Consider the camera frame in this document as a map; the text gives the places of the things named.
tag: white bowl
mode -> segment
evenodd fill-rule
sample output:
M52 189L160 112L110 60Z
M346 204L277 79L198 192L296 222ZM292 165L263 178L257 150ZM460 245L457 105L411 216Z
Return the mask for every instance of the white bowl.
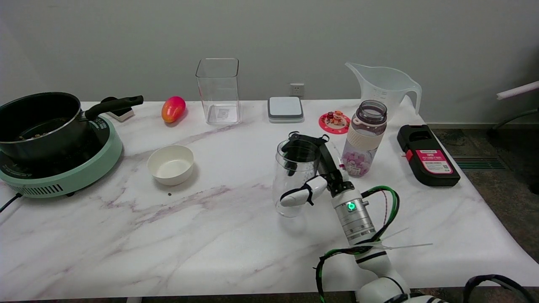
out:
M181 145L169 145L156 150L146 166L159 183L178 185L193 172L193 152Z

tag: cable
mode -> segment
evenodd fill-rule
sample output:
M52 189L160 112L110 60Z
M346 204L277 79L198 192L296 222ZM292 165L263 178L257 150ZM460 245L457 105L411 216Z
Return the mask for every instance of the cable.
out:
M11 204L11 202L13 202L13 201L19 199L19 198L22 197L22 196L23 196L23 195L21 195L20 193L17 193L17 194L15 195L15 197L11 198L11 200L9 200L6 204L4 204L4 206L2 206L2 208L0 208L0 212L4 211L4 209L5 209L6 207L8 207L9 204Z
M391 193L391 196L393 198L393 205L391 207L391 211L389 213L389 218L388 218L388 221L384 223L384 225L382 226L382 228L380 228L380 230L378 230L374 236L372 236L370 239L367 239L367 240L364 240L364 241L361 241L357 244L366 244L366 243L373 243L375 244L376 242L379 242L380 241L380 237L384 234L384 232L386 231L386 229L388 229L389 225L393 222L393 220L395 220L395 217L397 216L397 213L399 211L399 207L400 207L400 198L399 198L399 195L397 194L397 192L395 192L394 190L392 190L391 188L387 187L387 186L376 186L376 187L373 187L365 192L362 192L361 193L361 197L362 198L366 198L376 192L379 192L379 191L388 191ZM326 262L327 259L333 257L333 256L336 256L338 254L341 254L341 253L345 253L345 254L352 254L352 255L356 255L356 254L364 254L366 252L368 252L369 250L371 250L372 248L372 245L366 245L366 246L363 246L363 245L359 245L359 246L353 246L353 247L349 247L349 248L345 248L345 249L332 249L328 252L326 252L326 254L324 254L322 257L320 257L320 261L318 262L317 266L316 266L316 288L318 289L318 295L320 296L320 301L322 303L326 303L326 299L324 298L324 290L322 288L322 267L324 266L324 263Z
M522 287L517 282L499 274L476 276L468 280L466 286L464 286L464 290L462 290L462 302L468 303L472 290L484 281L492 281L498 283L501 287L516 293L519 297L522 297L525 302L535 303L534 298L526 289L524 289L524 287Z
M385 213L384 213L384 224L385 224L385 221L388 218L388 197L385 195L385 191L382 191L382 193L384 194L384 199L385 199Z

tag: red label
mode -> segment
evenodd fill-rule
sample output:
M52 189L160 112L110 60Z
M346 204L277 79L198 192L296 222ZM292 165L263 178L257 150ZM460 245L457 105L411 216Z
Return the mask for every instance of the red label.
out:
M453 169L444 154L439 149L416 150L423 167L432 174L452 174Z
M413 153L412 153L412 150L409 149L407 152L406 152L406 160L408 160L408 162L412 159L413 157Z

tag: wall outlet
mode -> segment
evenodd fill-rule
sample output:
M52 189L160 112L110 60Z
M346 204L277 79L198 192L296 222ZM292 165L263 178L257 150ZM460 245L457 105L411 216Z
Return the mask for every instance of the wall outlet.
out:
M291 97L303 97L304 95L305 95L305 84L290 83L290 96Z

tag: marble table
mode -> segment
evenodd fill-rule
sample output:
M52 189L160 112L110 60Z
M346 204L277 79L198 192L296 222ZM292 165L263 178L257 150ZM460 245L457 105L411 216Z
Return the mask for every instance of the marble table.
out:
M241 105L239 125L207 125L201 104L189 102L186 117L168 126L160 118L162 102L146 102L129 120L114 121L124 151L108 175L72 197L11 204L0 214L0 300L316 291L318 257L347 241L329 194L298 218L275 212L275 148L293 130L322 135L321 114L351 114L358 100L303 101L299 124L269 123L265 101ZM372 170L353 183L360 190L385 184L399 193L400 212L387 235L409 229L384 244L433 244L388 251L410 287L463 286L486 273L539 286L539 265L462 171L453 188L429 188L413 177L396 139L407 123L424 123L408 98L389 123ZM342 149L345 136L330 140ZM196 161L191 179L176 187L156 183L146 169L150 154L169 144L188 146ZM0 183L0 201L13 195ZM383 195L368 200L380 227ZM374 278L351 256L324 266L326 291L356 290Z

